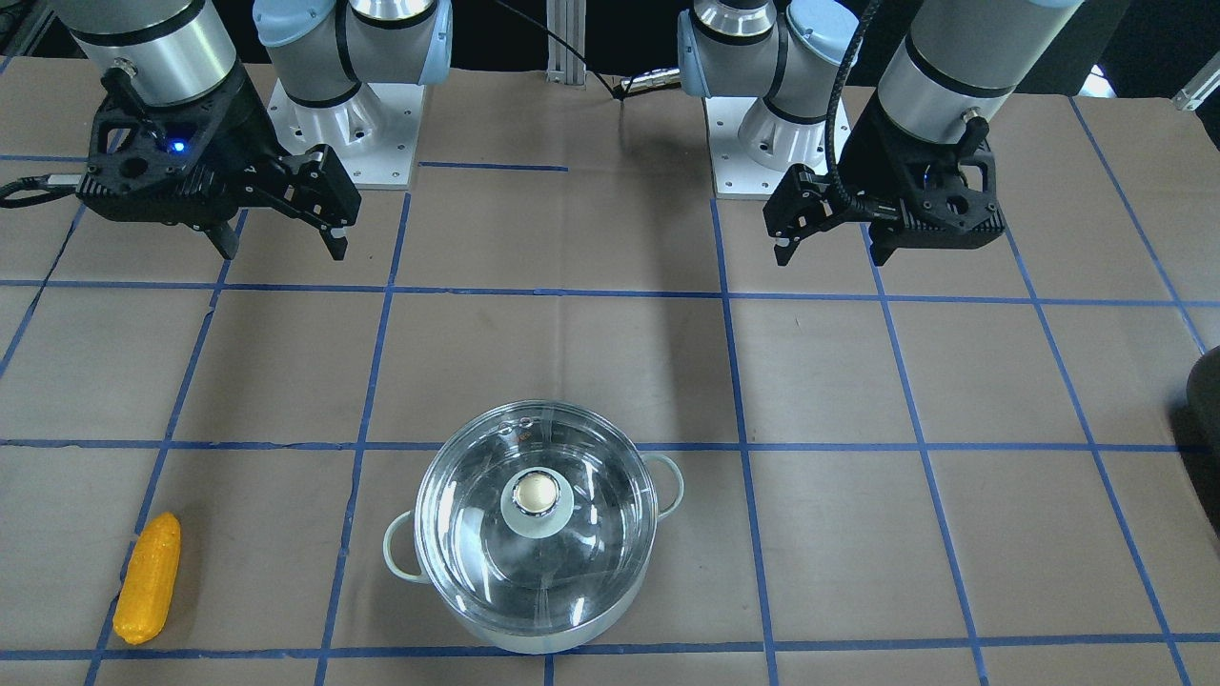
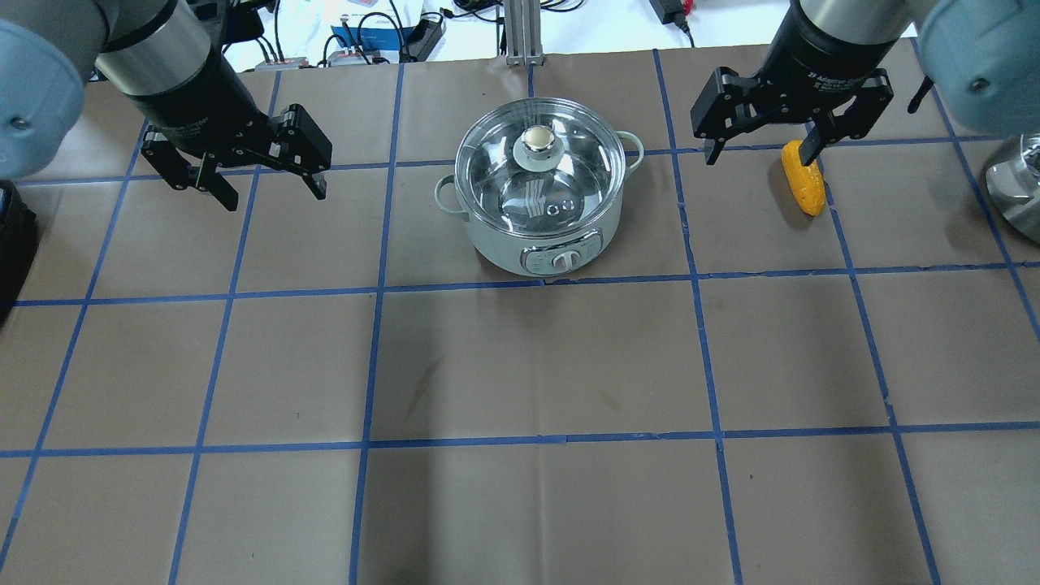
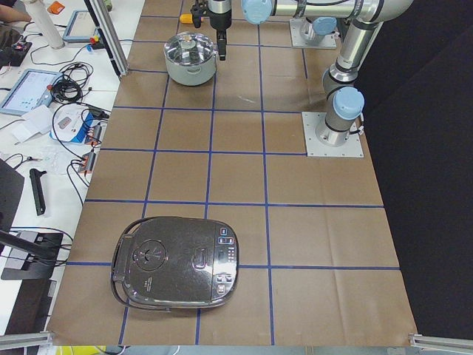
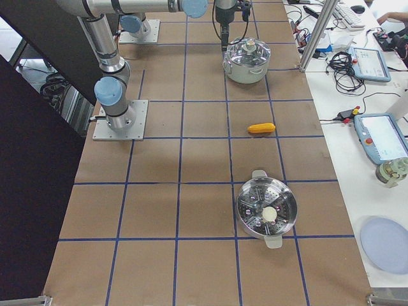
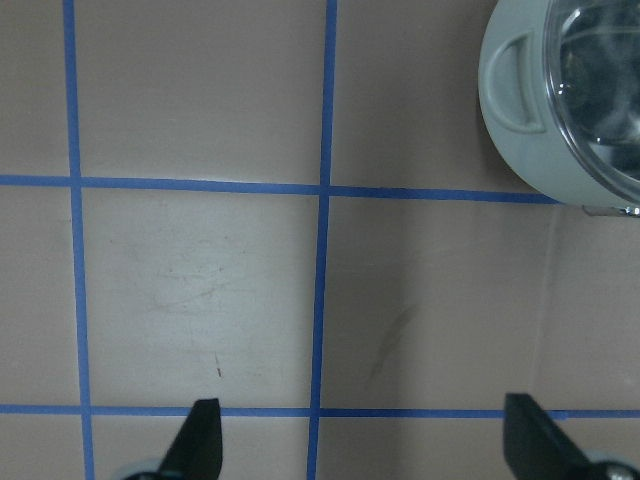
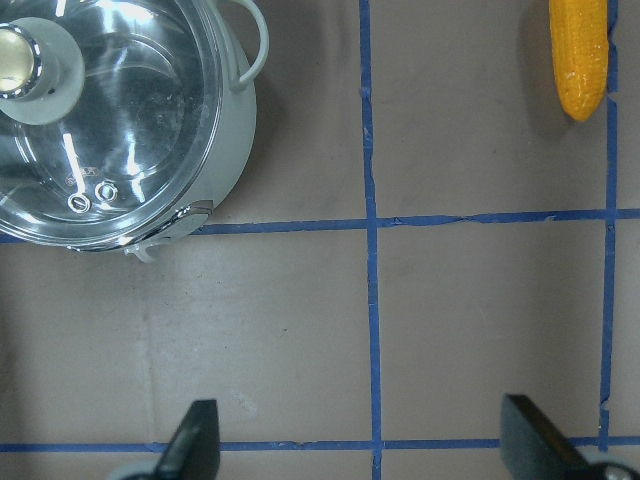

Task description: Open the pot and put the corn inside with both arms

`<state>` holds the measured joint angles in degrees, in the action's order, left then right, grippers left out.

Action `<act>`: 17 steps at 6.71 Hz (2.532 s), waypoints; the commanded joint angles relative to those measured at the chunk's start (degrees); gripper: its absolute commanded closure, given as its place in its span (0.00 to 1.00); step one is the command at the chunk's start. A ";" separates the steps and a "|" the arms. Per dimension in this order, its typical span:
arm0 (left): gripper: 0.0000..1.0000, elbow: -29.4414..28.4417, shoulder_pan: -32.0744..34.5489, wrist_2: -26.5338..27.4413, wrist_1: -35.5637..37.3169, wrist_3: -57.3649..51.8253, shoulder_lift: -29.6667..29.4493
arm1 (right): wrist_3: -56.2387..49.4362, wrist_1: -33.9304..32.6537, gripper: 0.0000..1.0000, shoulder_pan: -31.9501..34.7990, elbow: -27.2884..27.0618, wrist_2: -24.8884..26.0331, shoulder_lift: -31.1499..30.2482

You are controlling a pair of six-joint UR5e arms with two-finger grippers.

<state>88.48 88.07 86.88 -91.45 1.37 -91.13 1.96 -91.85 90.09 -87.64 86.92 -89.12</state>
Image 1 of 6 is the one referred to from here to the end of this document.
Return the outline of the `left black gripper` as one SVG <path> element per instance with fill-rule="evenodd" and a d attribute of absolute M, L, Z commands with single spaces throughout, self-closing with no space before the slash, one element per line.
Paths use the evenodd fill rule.
<path fill-rule="evenodd" d="M 876 269 L 898 249 L 972 251 L 1006 234 L 989 122 L 967 114 L 963 123 L 949 143 L 928 143 L 867 101 L 841 155 L 841 177 L 793 164 L 762 205 L 776 264 L 787 265 L 820 232 L 863 221 L 864 205 Z"/>

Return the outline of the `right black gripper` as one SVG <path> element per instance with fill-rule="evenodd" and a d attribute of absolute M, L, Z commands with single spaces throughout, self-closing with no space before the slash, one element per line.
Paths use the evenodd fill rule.
<path fill-rule="evenodd" d="M 126 70 L 105 70 L 106 96 L 92 121 L 85 172 L 74 195 L 92 212 L 120 222 L 199 226 L 220 256 L 240 248 L 232 217 L 244 200 L 299 220 L 329 256 L 346 256 L 362 197 L 331 145 L 285 155 L 246 70 L 184 104 L 154 106 Z"/>

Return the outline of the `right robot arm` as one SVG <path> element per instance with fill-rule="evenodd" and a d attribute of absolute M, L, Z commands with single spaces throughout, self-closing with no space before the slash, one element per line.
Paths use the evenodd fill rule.
<path fill-rule="evenodd" d="M 223 259 L 231 220 L 265 208 L 344 259 L 357 160 L 399 151 L 379 88 L 427 87 L 451 65 L 449 1 L 256 1 L 253 20 L 287 99 L 264 105 L 211 1 L 55 1 L 106 96 L 74 197 L 113 222 L 181 225 Z"/>

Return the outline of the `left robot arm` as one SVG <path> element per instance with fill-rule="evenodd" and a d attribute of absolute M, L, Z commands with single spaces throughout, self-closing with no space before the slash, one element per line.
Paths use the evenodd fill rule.
<path fill-rule="evenodd" d="M 989 125 L 1076 1 L 925 1 L 845 142 L 842 92 L 880 2 L 697 1 L 677 18 L 682 89 L 750 96 L 753 156 L 782 178 L 762 205 L 777 264 L 866 223 L 870 258 L 974 251 L 1006 233 Z"/>

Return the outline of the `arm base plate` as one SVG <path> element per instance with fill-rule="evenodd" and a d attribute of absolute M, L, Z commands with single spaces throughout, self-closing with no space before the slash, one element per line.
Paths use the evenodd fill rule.
<path fill-rule="evenodd" d="M 274 83 L 268 114 L 278 142 L 290 153 L 329 145 L 361 190 L 409 190 L 428 88 L 365 84 L 346 103 L 310 109 Z"/>
<path fill-rule="evenodd" d="M 760 96 L 708 96 L 704 112 L 719 199 L 765 200 L 798 162 L 827 171 L 824 121 L 784 120 Z"/>

